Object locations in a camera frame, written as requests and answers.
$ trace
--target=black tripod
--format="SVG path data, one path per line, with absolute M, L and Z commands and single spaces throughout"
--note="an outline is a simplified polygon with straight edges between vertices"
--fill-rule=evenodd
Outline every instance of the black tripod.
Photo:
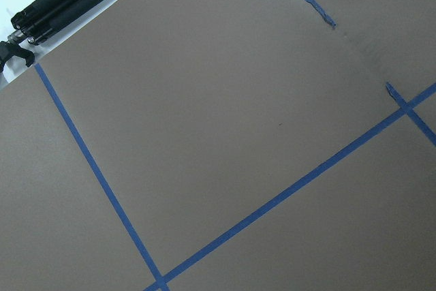
M 103 0 L 36 0 L 23 11 L 17 13 L 11 23 L 15 29 L 7 37 L 7 42 L 0 42 L 0 72 L 7 61 L 17 56 L 25 59 L 30 67 L 35 55 L 19 44 L 27 39 L 37 46 L 60 30 L 74 22 Z

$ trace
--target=cardboard sheet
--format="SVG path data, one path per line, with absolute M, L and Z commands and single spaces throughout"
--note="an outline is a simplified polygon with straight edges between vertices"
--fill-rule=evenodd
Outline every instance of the cardboard sheet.
M 153 281 L 34 70 L 0 93 L 0 289 Z
M 416 113 L 426 122 L 426 124 L 436 132 L 436 95 L 432 96 L 416 108 Z

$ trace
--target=gray floor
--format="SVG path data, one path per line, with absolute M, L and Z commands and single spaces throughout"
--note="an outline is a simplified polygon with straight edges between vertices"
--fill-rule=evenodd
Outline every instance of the gray floor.
M 434 40 L 422 37 L 424 31 L 434 35 L 431 10 L 414 16 L 416 0 L 391 0 L 403 15 L 389 16 L 387 0 L 318 1 L 338 22 L 336 30 L 304 0 L 122 0 L 41 62 L 162 275 L 398 110 L 385 82 L 407 101 L 436 82 L 429 56 Z M 80 231 L 57 228 L 55 218 L 42 225 L 42 234 L 58 230 L 53 244 L 30 234 L 40 249 L 31 258 L 45 258 L 47 274 L 22 264 L 22 272 L 31 272 L 23 283 L 34 274 L 41 283 L 34 290 L 88 290 L 83 283 L 90 279 L 93 290 L 145 289 L 154 279 L 35 73 L 14 84 L 1 96 L 15 108 L 21 88 L 41 104 L 23 100 L 30 106 L 30 114 L 19 112 L 24 131 L 12 129 L 12 119 L 0 130 L 2 149 L 12 149 L 8 159 L 0 158 L 7 160 L 1 167 L 11 188 L 5 197 L 14 204 L 9 193 L 22 197 L 12 182 L 17 179 L 62 179 L 75 191 L 32 188 L 51 208 L 47 215 L 63 209 L 83 217 Z M 416 108 L 433 129 L 435 100 Z M 53 132 L 35 108 L 56 121 Z M 5 137 L 3 131 L 9 131 Z M 18 140 L 31 132 L 42 137 L 26 142 L 25 156 L 16 154 Z M 57 152 L 45 150 L 57 145 L 52 138 L 63 142 Z M 32 167 L 29 173 L 17 168 L 20 156 L 19 167 Z M 64 167 L 62 177 L 51 175 Z M 168 286 L 429 289 L 436 284 L 435 170 L 435 147 L 404 116 Z M 65 209 L 65 199 L 84 213 Z M 29 201 L 30 211 L 41 202 Z M 15 221 L 20 215 L 29 224 L 40 220 L 6 204 Z M 88 229 L 108 250 L 80 238 Z M 68 262 L 71 269 L 83 270 L 68 276 L 67 285 L 45 255 L 58 253 L 64 234 L 80 258 Z M 1 251 L 25 258 L 21 243 L 7 239 Z M 58 255 L 70 256 L 62 251 Z M 5 265 L 8 272 L 14 262 Z M 5 283 L 14 287 L 13 280 Z

